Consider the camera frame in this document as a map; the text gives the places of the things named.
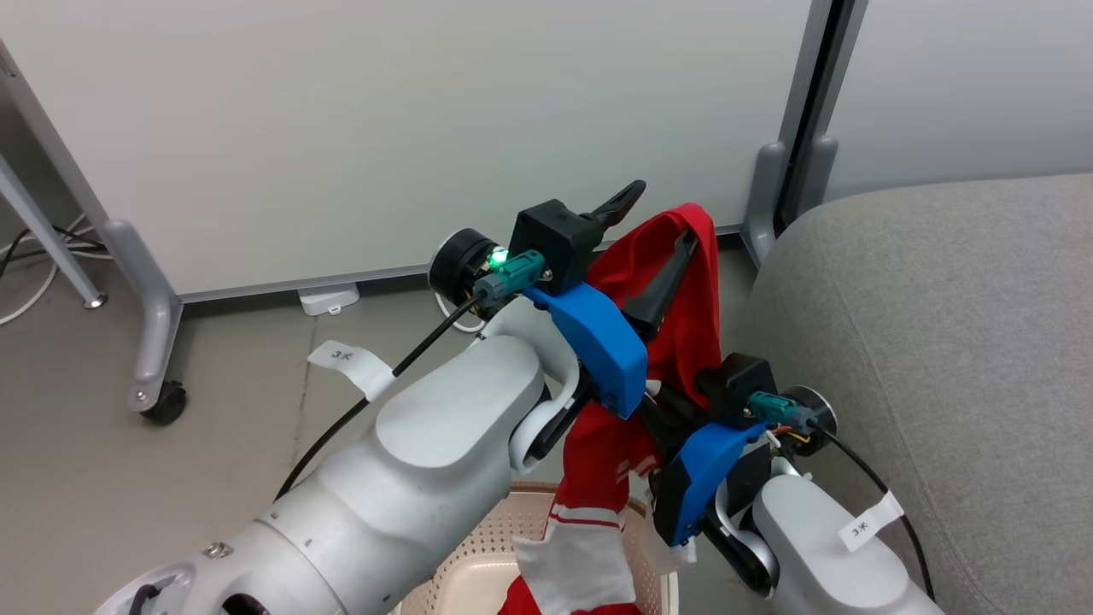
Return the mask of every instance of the sofa cushion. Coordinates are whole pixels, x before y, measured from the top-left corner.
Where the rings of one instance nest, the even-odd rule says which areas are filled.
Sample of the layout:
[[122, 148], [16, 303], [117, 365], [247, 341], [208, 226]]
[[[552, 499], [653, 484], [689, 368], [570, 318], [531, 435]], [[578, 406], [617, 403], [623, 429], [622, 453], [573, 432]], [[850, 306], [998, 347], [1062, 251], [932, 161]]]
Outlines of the sofa cushion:
[[[1093, 175], [824, 204], [778, 239], [740, 339], [835, 407], [947, 613], [1093, 612]], [[854, 513], [880, 497], [834, 447], [804, 465]]]

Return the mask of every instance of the laundry basket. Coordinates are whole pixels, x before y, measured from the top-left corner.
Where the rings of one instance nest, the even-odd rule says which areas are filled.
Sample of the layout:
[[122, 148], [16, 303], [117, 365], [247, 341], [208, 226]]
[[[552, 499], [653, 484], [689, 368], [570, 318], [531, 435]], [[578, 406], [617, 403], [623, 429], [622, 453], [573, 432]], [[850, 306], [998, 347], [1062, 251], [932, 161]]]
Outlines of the laundry basket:
[[[513, 493], [474, 528], [436, 570], [431, 581], [410, 592], [397, 615], [495, 615], [508, 586], [519, 575], [513, 536], [542, 539], [557, 485], [515, 483]], [[679, 615], [675, 573], [659, 576], [638, 540], [645, 507], [633, 498], [626, 507], [623, 541], [634, 575], [637, 607], [644, 615]]]

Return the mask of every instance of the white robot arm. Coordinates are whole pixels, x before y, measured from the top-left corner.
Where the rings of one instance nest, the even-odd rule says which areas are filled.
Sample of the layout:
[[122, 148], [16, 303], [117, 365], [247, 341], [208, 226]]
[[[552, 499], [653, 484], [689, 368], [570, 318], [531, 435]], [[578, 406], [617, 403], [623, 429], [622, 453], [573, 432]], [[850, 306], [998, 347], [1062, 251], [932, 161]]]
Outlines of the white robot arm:
[[[505, 335], [517, 332], [522, 340]], [[97, 613], [390, 612], [508, 495], [509, 469], [529, 468], [532, 431], [575, 389], [576, 358], [527, 299], [483, 336], [392, 398], [360, 441], [239, 533], [141, 576]], [[562, 380], [556, 401], [541, 399], [544, 365]], [[778, 570], [775, 613], [941, 613], [879, 540], [855, 553], [831, 548], [850, 513], [788, 464], [775, 469], [753, 509], [762, 539], [752, 534]], [[720, 530], [750, 534], [727, 518]]]
[[[696, 240], [680, 235], [661, 271], [621, 310], [584, 279], [603, 230], [644, 187], [635, 181], [579, 215], [556, 200], [521, 211], [514, 255], [471, 228], [449, 237], [430, 284], [489, 320], [480, 340], [393, 397], [360, 441], [287, 490], [325, 435], [287, 492], [240, 532], [142, 575], [98, 615], [388, 613], [508, 495], [510, 469], [530, 471], [590, 399], [620, 421], [645, 422], [658, 440], [666, 463], [653, 483], [657, 533], [679, 545], [704, 532], [750, 587], [773, 595], [776, 613], [940, 613], [879, 540], [839, 548], [850, 513], [797, 475], [788, 450], [772, 459], [760, 439], [778, 446], [767, 424], [815, 428], [813, 451], [821, 434], [834, 438], [830, 406], [809, 402], [814, 392], [777, 395], [765, 362], [730, 355], [700, 375], [708, 413], [667, 386], [656, 400], [643, 398], [644, 345]], [[371, 382], [389, 385], [444, 329]], [[555, 395], [548, 377], [561, 386]], [[748, 505], [754, 523], [742, 528], [733, 519]]]
[[98, 613], [389, 612], [508, 495], [510, 438], [543, 385], [532, 345], [471, 346], [242, 532], [143, 575]]

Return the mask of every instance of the black cable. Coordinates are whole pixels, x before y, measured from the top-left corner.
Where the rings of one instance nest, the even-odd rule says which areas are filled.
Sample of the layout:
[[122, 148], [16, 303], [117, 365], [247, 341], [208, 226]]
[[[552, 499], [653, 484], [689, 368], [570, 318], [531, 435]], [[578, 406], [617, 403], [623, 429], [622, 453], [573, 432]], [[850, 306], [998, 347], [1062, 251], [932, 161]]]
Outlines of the black cable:
[[[74, 238], [77, 240], [81, 240], [81, 241], [90, 244], [90, 246], [85, 246], [85, 247], [75, 247], [75, 246], [69, 245], [69, 246], [67, 246], [69, 249], [73, 249], [73, 250], [77, 250], [77, 251], [90, 251], [90, 252], [93, 252], [93, 253], [99, 253], [99, 252], [106, 252], [107, 251], [106, 246], [103, 245], [102, 243], [95, 240], [95, 239], [90, 239], [87, 237], [78, 235], [75, 233], [71, 233], [71, 232], [69, 232], [66, 228], [61, 228], [60, 226], [54, 226], [54, 229], [56, 229], [57, 232], [59, 232], [61, 234], [64, 234], [64, 235], [67, 235], [69, 237], [72, 237], [72, 238]], [[30, 232], [31, 232], [30, 228], [23, 228], [23, 232], [21, 232], [19, 234], [19, 236], [15, 237], [15, 240], [13, 240], [11, 243], [11, 246], [8, 248], [8, 252], [4, 253], [3, 260], [0, 261], [0, 277], [2, 277], [4, 271], [8, 270], [8, 264], [11, 264], [14, 261], [22, 260], [24, 258], [31, 258], [32, 256], [40, 256], [43, 253], [48, 253], [48, 250], [45, 250], [45, 249], [32, 249], [31, 251], [24, 251], [23, 253], [14, 253], [15, 252], [15, 248], [19, 247], [20, 241], [22, 241], [23, 237], [25, 237], [27, 234], [30, 234]]]
[[[812, 419], [809, 419], [807, 425], [819, 430], [820, 434], [823, 434], [824, 438], [831, 440], [831, 442], [838, 447], [839, 450], [846, 454], [846, 457], [850, 458], [850, 461], [858, 464], [858, 468], [860, 468], [861, 471], [869, 476], [870, 481], [873, 482], [873, 485], [877, 485], [882, 493], [889, 493], [888, 485], [885, 485], [884, 481], [882, 481], [881, 477], [873, 472], [872, 468], [869, 468], [866, 460], [858, 457], [858, 453], [855, 453], [854, 450], [839, 440], [837, 436], [824, 429], [823, 426]], [[926, 595], [929, 596], [931, 601], [937, 602], [933, 598], [933, 581], [930, 580], [930, 569], [926, 565], [926, 554], [922, 552], [922, 543], [918, 540], [918, 533], [915, 532], [915, 528], [910, 524], [910, 520], [907, 519], [906, 515], [901, 516], [900, 521], [903, 522], [904, 529], [907, 530], [907, 536], [910, 539], [910, 545], [915, 547], [915, 557], [918, 558], [918, 568], [922, 572], [922, 584], [926, 586]]]
[[304, 457], [299, 458], [299, 462], [296, 463], [296, 466], [289, 473], [289, 477], [284, 480], [284, 483], [281, 485], [281, 489], [278, 490], [277, 497], [273, 498], [273, 501], [280, 500], [281, 496], [287, 494], [292, 489], [292, 486], [296, 484], [296, 480], [299, 478], [299, 473], [304, 472], [304, 469], [307, 468], [307, 464], [312, 462], [322, 447], [325, 447], [327, 442], [334, 437], [334, 434], [338, 434], [341, 428], [345, 427], [349, 422], [353, 421], [356, 415], [361, 414], [361, 411], [363, 411], [367, 405], [368, 399], [361, 398], [360, 402], [353, 404], [353, 407], [350, 409], [348, 413], [342, 415], [337, 423], [330, 426], [330, 429], [327, 429], [322, 436], [320, 436], [319, 439], [312, 445], [312, 448], [304, 453]]
[[23, 232], [15, 237], [15, 240], [11, 241], [10, 246], [8, 246], [8, 253], [4, 253], [3, 260], [0, 260], [0, 277], [3, 276], [3, 272], [8, 268], [8, 263], [12, 261], [12, 256], [15, 253], [15, 248], [19, 247], [19, 241], [23, 240], [23, 237], [28, 234], [31, 234], [31, 229], [23, 228]]
[[409, 368], [411, 364], [416, 362], [418, 357], [421, 357], [422, 353], [428, 350], [428, 347], [432, 346], [434, 342], [439, 340], [439, 338], [444, 335], [444, 332], [448, 331], [448, 328], [454, 326], [455, 322], [459, 320], [459, 317], [462, 317], [467, 312], [470, 312], [471, 307], [473, 307], [479, 300], [482, 300], [483, 297], [484, 295], [482, 293], [475, 294], [474, 296], [471, 296], [467, 300], [463, 300], [462, 305], [456, 307], [456, 309], [451, 311], [450, 317], [444, 319], [444, 322], [440, 323], [438, 328], [433, 330], [433, 333], [428, 334], [428, 338], [423, 340], [422, 343], [419, 344], [416, 348], [414, 348], [413, 351], [410, 352], [409, 355], [407, 355], [406, 359], [402, 359], [401, 364], [399, 364], [398, 366], [395, 367], [393, 370], [391, 370], [391, 374], [395, 375], [395, 378], [402, 376], [402, 372], [407, 371], [407, 368]]
[[144, 608], [144, 603], [160, 595], [160, 590], [152, 584], [141, 586], [133, 595], [133, 602], [129, 605], [129, 615], [140, 615]]
[[[444, 332], [448, 331], [448, 328], [450, 328], [456, 321], [459, 320], [459, 317], [462, 317], [463, 315], [469, 312], [471, 307], [473, 307], [479, 300], [482, 299], [482, 296], [483, 296], [482, 294], [475, 294], [474, 296], [465, 300], [462, 305], [457, 307], [457, 309], [451, 312], [450, 317], [444, 319], [444, 322], [437, 326], [437, 328], [433, 330], [433, 333], [428, 334], [428, 338], [422, 341], [422, 343], [419, 344], [416, 348], [414, 348], [409, 355], [407, 355], [406, 359], [402, 359], [402, 363], [399, 364], [398, 367], [391, 370], [391, 375], [395, 376], [395, 378], [401, 376], [402, 372], [404, 372], [407, 368], [410, 367], [411, 364], [418, 360], [418, 357], [421, 357], [422, 353], [424, 353], [430, 346], [432, 346], [434, 342], [436, 342], [442, 335], [444, 335]], [[325, 447], [326, 443], [329, 442], [330, 439], [334, 437], [334, 434], [338, 434], [338, 431], [341, 430], [341, 428], [345, 427], [345, 425], [349, 424], [349, 422], [353, 421], [353, 417], [361, 414], [361, 411], [367, 407], [367, 405], [368, 405], [368, 399], [361, 398], [360, 402], [353, 404], [353, 407], [350, 409], [349, 412], [342, 415], [342, 417], [338, 419], [337, 423], [330, 426], [330, 429], [327, 429], [326, 433], [324, 433], [322, 436], [320, 436], [319, 439], [316, 440], [314, 445], [312, 445], [312, 448], [308, 449], [306, 453], [304, 453], [304, 457], [299, 458], [299, 462], [297, 462], [296, 466], [293, 468], [292, 472], [289, 473], [289, 477], [284, 480], [284, 483], [281, 485], [281, 489], [277, 493], [277, 497], [273, 498], [273, 501], [281, 499], [281, 496], [287, 494], [292, 489], [292, 486], [295, 485], [296, 480], [299, 478], [299, 474], [304, 472], [304, 469], [307, 468], [307, 464], [310, 463], [313, 459], [315, 459], [315, 456], [318, 454], [318, 452], [322, 449], [322, 447]]]
[[67, 235], [69, 237], [72, 237], [75, 240], [81, 240], [81, 241], [84, 241], [84, 243], [90, 243], [91, 245], [93, 245], [93, 246], [95, 246], [95, 247], [97, 247], [99, 249], [106, 249], [106, 245], [105, 244], [103, 244], [101, 241], [97, 241], [95, 239], [89, 239], [87, 237], [85, 237], [83, 235], [78, 235], [78, 234], [73, 233], [72, 230], [69, 230], [68, 228], [61, 228], [60, 226], [54, 226], [54, 229], [57, 230], [58, 233], [62, 234], [62, 235]]

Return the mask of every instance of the stand leg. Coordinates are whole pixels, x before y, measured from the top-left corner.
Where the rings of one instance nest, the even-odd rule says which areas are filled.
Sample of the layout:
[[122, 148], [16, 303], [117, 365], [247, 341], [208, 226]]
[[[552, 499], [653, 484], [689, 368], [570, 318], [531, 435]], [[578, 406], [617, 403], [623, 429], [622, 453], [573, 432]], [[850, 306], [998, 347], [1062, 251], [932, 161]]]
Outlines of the stand leg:
[[15, 209], [15, 213], [26, 224], [26, 227], [34, 233], [34, 236], [38, 238], [38, 241], [42, 243], [46, 251], [49, 252], [49, 256], [52, 257], [57, 267], [64, 272], [69, 281], [72, 282], [72, 285], [75, 286], [77, 292], [83, 297], [83, 306], [91, 310], [106, 303], [106, 293], [99, 292], [95, 287], [95, 284], [91, 282], [91, 279], [87, 277], [87, 273], [83, 271], [83, 268], [77, 263], [72, 252], [68, 250], [64, 243], [54, 232], [52, 225], [46, 220], [45, 214], [42, 213], [38, 205], [34, 203], [34, 199], [31, 198], [30, 192], [26, 191], [23, 184], [15, 177], [15, 173], [8, 165], [8, 161], [3, 156], [0, 156], [0, 193], [8, 199], [8, 202]]
[[778, 206], [781, 179], [786, 168], [786, 145], [781, 141], [760, 147], [755, 156], [748, 211], [741, 233], [744, 246], [756, 267], [763, 263], [774, 247], [774, 212]]
[[129, 394], [129, 409], [144, 413], [160, 401], [183, 304], [132, 224], [110, 218], [103, 225], [103, 233], [110, 239], [118, 265], [137, 291], [144, 309], [144, 329]]

